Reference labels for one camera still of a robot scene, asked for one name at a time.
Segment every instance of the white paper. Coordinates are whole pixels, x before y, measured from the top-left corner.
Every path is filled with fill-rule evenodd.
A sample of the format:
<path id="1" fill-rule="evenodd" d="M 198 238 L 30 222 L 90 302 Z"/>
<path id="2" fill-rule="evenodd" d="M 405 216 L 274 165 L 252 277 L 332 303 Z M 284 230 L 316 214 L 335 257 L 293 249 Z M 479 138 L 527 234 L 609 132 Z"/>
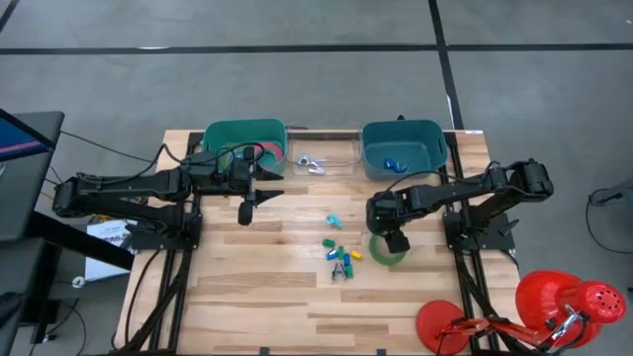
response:
<path id="1" fill-rule="evenodd" d="M 91 236 L 106 240 L 115 246 L 120 246 L 130 234 L 126 230 L 126 224 L 128 223 L 136 224 L 136 222 L 132 221 L 100 222 L 88 225 L 87 232 Z M 126 273 L 130 273 L 130 271 L 94 260 L 92 258 L 86 258 L 86 273 L 84 278 L 87 282 L 119 276 Z"/>

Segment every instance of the blue object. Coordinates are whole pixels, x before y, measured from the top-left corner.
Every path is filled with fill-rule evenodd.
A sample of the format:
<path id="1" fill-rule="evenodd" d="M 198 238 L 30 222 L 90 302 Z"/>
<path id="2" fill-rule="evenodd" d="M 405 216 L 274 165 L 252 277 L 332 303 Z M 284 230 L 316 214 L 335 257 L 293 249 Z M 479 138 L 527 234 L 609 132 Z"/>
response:
<path id="1" fill-rule="evenodd" d="M 338 219 L 337 214 L 328 215 L 327 218 L 325 219 L 325 223 L 327 223 L 328 225 L 334 225 L 338 228 L 343 228 L 343 224 L 340 223 L 340 220 Z"/>
<path id="2" fill-rule="evenodd" d="M 385 158 L 385 168 L 386 169 L 391 169 L 396 173 L 404 173 L 407 172 L 408 167 L 404 166 L 404 167 L 400 167 L 400 163 L 394 161 L 391 158 Z"/>
<path id="3" fill-rule="evenodd" d="M 394 169 L 396 167 L 396 161 L 391 158 L 385 158 L 385 168 Z"/>
<path id="4" fill-rule="evenodd" d="M 52 142 L 48 138 L 0 110 L 0 162 L 49 149 L 52 149 Z"/>
<path id="5" fill-rule="evenodd" d="M 446 163 L 448 149 L 442 128 L 431 120 L 370 123 L 363 128 L 365 173 L 371 180 L 402 178 L 406 172 L 434 171 Z M 402 172 L 385 169 L 385 160 L 406 163 Z"/>
<path id="6" fill-rule="evenodd" d="M 332 249 L 331 251 L 327 252 L 327 254 L 325 255 L 325 258 L 329 261 L 329 260 L 333 260 L 334 258 L 338 257 L 338 252 L 336 251 L 336 249 Z"/>

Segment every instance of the red lamp shade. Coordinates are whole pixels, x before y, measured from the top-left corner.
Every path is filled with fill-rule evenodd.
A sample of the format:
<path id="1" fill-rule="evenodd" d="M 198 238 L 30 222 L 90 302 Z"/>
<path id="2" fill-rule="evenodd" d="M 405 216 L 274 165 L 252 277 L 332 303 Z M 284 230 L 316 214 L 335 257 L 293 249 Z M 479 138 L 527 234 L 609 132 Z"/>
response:
<path id="1" fill-rule="evenodd" d="M 594 340 L 602 325 L 616 322 L 624 316 L 622 295 L 603 282 L 587 281 L 562 271 L 539 270 L 523 277 L 516 289 L 516 308 L 521 320 L 530 329 L 547 330 L 549 320 L 560 324 L 568 316 L 565 305 L 589 315 L 585 336 L 574 345 L 580 347 Z M 582 325 L 575 322 L 554 346 L 561 347 L 581 333 Z"/>

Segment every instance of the computer screen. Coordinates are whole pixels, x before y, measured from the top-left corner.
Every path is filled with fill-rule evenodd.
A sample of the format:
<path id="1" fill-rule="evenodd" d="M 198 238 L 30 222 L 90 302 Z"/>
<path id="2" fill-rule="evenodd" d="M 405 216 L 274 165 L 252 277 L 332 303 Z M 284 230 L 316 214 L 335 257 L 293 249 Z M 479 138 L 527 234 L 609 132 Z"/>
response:
<path id="1" fill-rule="evenodd" d="M 52 149 L 48 138 L 0 109 L 0 162 Z"/>

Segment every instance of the plastic bin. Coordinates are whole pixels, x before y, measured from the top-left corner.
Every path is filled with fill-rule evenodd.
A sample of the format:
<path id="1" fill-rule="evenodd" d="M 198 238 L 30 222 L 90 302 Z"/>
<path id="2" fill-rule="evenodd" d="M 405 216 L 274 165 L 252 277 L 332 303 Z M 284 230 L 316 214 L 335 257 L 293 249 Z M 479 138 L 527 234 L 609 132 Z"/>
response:
<path id="1" fill-rule="evenodd" d="M 376 181 L 398 179 L 420 170 L 436 170 L 446 163 L 448 156 L 442 128 L 431 120 L 367 124 L 362 140 L 365 173 Z M 408 170 L 396 173 L 385 169 L 386 158 L 408 167 Z"/>
<path id="2" fill-rule="evenodd" d="M 246 142 L 271 142 L 281 148 L 283 156 L 277 161 L 275 156 L 265 153 L 259 160 L 262 168 L 281 174 L 286 167 L 288 141 L 286 126 L 277 119 L 226 120 L 210 124 L 205 131 L 204 150 L 218 152 Z M 226 169 L 231 162 L 231 154 L 220 159 L 220 168 Z"/>

